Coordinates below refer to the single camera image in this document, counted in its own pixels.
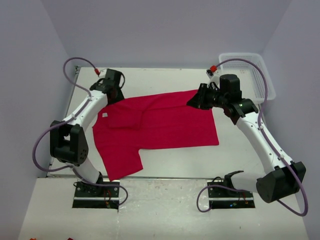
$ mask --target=red t-shirt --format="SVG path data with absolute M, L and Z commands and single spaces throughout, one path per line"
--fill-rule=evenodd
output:
M 139 149 L 219 145 L 212 111 L 186 106 L 196 92 L 131 97 L 98 113 L 93 137 L 111 181 L 143 169 Z

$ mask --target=white plastic basket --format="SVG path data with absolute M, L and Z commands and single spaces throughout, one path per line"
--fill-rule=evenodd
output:
M 219 55 L 219 62 L 228 59 L 245 59 L 254 64 L 256 64 L 263 72 L 267 87 L 268 87 L 268 97 L 267 100 L 273 100 L 276 97 L 276 92 L 272 84 L 271 78 L 269 76 L 266 64 L 263 58 L 257 53 L 249 52 L 236 52 L 236 53 L 222 53 Z M 247 95 L 242 95 L 243 98 L 251 99 L 256 104 L 261 104 L 264 102 L 265 98 L 265 85 L 264 81 L 256 68 L 254 68 L 249 63 L 244 61 L 229 61 L 220 66 L 220 74 L 236 74 L 240 79 L 241 86 L 245 88 L 252 89 L 241 89 L 243 93 Z

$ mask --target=white table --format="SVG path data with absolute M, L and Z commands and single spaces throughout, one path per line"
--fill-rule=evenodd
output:
M 125 98 L 194 90 L 198 89 L 200 83 L 209 81 L 205 69 L 114 69 L 123 72 L 126 77 L 122 89 Z M 251 76 L 249 72 L 238 70 L 235 73 L 240 78 L 242 95 L 246 98 L 252 98 L 254 90 L 249 79 Z M 77 83 L 89 88 L 98 79 L 91 67 L 82 67 Z M 68 114 L 76 109 L 86 95 L 83 90 L 77 87 L 74 89 Z M 131 177 L 213 178 L 237 170 L 264 174 L 258 155 L 244 134 L 224 115 L 222 109 L 214 108 L 212 111 L 220 142 L 219 146 L 142 149 L 139 154 L 143 170 L 132 174 Z M 94 144 L 92 126 L 95 122 L 96 119 L 92 121 L 85 133 L 89 146 L 88 157 L 93 165 L 106 176 L 106 169 Z M 61 166 L 64 164 L 56 159 L 53 161 L 52 168 Z M 64 169 L 50 175 L 73 175 L 73 172 Z
M 204 69 L 116 68 L 126 76 L 123 93 L 126 98 L 159 93 L 187 91 L 208 81 Z M 243 96 L 252 97 L 250 83 L 241 79 Z M 89 87 L 98 78 L 91 68 L 81 68 L 77 83 Z M 69 113 L 86 96 L 76 89 Z M 220 141 L 219 146 L 162 150 L 141 150 L 144 169 L 120 184 L 129 192 L 128 201 L 119 212 L 113 209 L 72 208 L 75 178 L 63 170 L 60 178 L 39 178 L 23 222 L 19 239 L 46 240 L 307 240 L 301 217 L 295 216 L 277 202 L 267 204 L 254 193 L 255 209 L 217 209 L 201 213 L 196 208 L 198 192 L 204 179 L 224 176 L 236 170 L 263 174 L 263 167 L 249 141 L 224 116 L 213 109 Z M 89 157 L 106 175 L 106 170 L 93 142 L 91 128 L 86 132 Z M 57 160 L 53 168 L 62 166 Z M 119 194 L 123 199 L 124 192 Z M 298 210 L 295 195 L 284 201 Z M 208 193 L 200 198 L 200 207 L 208 207 Z
M 38 178 L 19 240 L 307 240 L 301 217 L 253 194 L 254 209 L 201 213 L 204 179 L 123 179 L 129 198 L 114 209 L 72 208 L 75 178 Z M 296 197 L 284 201 L 298 209 Z M 200 207 L 208 207 L 207 192 Z

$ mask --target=gray wall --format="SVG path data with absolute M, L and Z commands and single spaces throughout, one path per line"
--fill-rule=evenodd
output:
M 39 0 L 1 1 L 0 33 L 0 239 L 11 240 L 18 239 L 43 176 L 32 163 L 32 146 L 63 117 L 71 86 L 62 74 L 68 55 Z M 48 166 L 48 138 L 37 153 Z
M 304 222 L 311 240 L 320 239 L 319 13 L 320 1 L 293 0 L 262 55 L 277 94 L 266 109 L 268 127 L 307 169 L 310 211 Z M 302 209 L 302 196 L 297 198 Z
M 99 66 L 206 68 L 223 52 L 262 52 L 291 0 L 42 2 L 70 56 Z

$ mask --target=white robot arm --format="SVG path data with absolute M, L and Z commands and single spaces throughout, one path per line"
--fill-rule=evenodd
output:
M 187 102 L 187 105 L 203 110 L 222 108 L 224 114 L 250 141 L 262 162 L 265 176 L 243 171 L 232 172 L 224 177 L 225 187 L 257 192 L 266 203 L 299 191 L 299 184 L 289 168 L 302 182 L 306 173 L 305 166 L 302 162 L 293 162 L 270 134 L 263 121 L 258 123 L 259 111 L 250 99 L 242 98 L 240 80 L 236 75 L 224 74 L 218 78 L 212 76 L 209 84 L 200 85 L 196 95 Z
M 68 122 L 50 131 L 51 156 L 72 166 L 82 179 L 94 184 L 102 181 L 102 175 L 88 158 L 85 132 L 101 109 L 124 99 L 119 87 L 122 76 L 122 72 L 108 69 L 103 77 L 100 75 L 100 79 L 91 86 L 90 94 L 69 116 L 51 124 L 54 126 Z

